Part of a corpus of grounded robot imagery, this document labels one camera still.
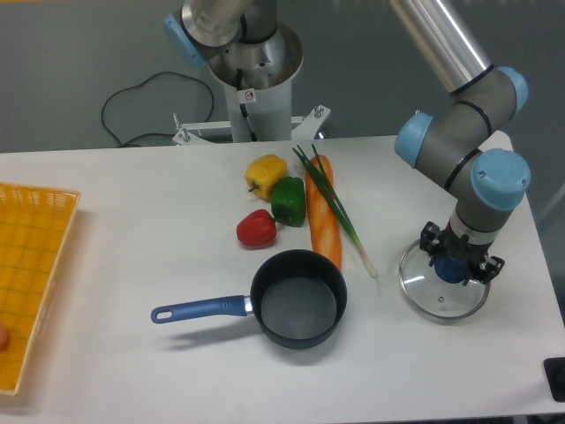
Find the egg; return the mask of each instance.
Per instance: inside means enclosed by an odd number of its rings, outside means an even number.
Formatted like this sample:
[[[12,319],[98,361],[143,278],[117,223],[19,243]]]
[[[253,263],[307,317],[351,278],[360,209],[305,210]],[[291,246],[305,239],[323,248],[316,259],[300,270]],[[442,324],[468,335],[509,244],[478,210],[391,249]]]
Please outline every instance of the egg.
[[[8,345],[8,338],[8,329],[0,322],[0,351]]]

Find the blue pan handle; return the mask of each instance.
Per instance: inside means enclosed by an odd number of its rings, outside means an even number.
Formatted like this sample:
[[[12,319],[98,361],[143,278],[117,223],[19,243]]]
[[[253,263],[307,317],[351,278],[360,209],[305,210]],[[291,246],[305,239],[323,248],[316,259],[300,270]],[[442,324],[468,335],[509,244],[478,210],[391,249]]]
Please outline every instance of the blue pan handle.
[[[210,315],[247,316],[245,296],[199,300],[198,302],[179,303],[167,307],[156,307],[151,312],[151,321],[155,324],[191,320]]]

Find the saucepan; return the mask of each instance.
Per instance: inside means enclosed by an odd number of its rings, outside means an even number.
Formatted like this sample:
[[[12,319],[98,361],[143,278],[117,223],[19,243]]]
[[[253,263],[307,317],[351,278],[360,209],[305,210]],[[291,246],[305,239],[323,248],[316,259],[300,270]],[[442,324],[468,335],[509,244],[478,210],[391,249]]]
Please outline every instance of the saucepan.
[[[157,307],[151,320],[163,324],[218,314],[254,314],[275,343],[308,349],[333,334],[346,304],[345,281],[332,261],[309,250],[288,250],[261,265],[249,296]]]

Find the blue joint cap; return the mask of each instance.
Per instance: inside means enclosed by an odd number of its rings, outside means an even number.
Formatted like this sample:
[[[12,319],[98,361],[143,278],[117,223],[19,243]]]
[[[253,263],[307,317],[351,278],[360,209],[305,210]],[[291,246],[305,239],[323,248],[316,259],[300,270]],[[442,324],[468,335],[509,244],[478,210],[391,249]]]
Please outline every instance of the blue joint cap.
[[[432,119],[426,113],[418,113],[406,121],[396,136],[395,151],[412,168],[416,167],[418,154]]]
[[[521,74],[519,74],[512,68],[509,68],[507,66],[500,66],[496,69],[500,72],[505,73],[512,81],[512,84],[514,84],[514,89],[516,90],[516,110],[514,111],[515,115],[528,101],[528,95],[530,93],[530,90],[528,89],[528,83]]]
[[[471,185],[489,208],[514,209],[530,185],[528,163],[515,152],[493,148],[480,155],[471,167]]]
[[[196,50],[172,14],[164,20],[165,32],[177,53],[195,68],[206,66],[206,60]]]

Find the white table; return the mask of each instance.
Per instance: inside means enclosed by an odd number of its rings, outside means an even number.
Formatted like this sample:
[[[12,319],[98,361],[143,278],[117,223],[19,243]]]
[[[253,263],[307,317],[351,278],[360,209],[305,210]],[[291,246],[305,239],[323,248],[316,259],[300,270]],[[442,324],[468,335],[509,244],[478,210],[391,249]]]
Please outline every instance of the white table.
[[[310,248],[307,226],[246,251],[237,223],[266,203],[246,191],[251,160],[290,142],[0,155],[1,179],[82,192],[21,393],[0,422],[337,423],[565,411],[542,361],[565,331],[527,201],[491,254],[507,261],[475,315],[440,325],[398,284],[398,262],[428,220],[455,205],[393,151],[394,137],[317,141],[380,269],[369,278],[343,238],[349,301],[324,344],[292,351],[247,318],[155,325],[154,307],[248,294],[275,253]],[[490,147],[509,148],[501,132]],[[306,151],[311,149],[304,144]]]

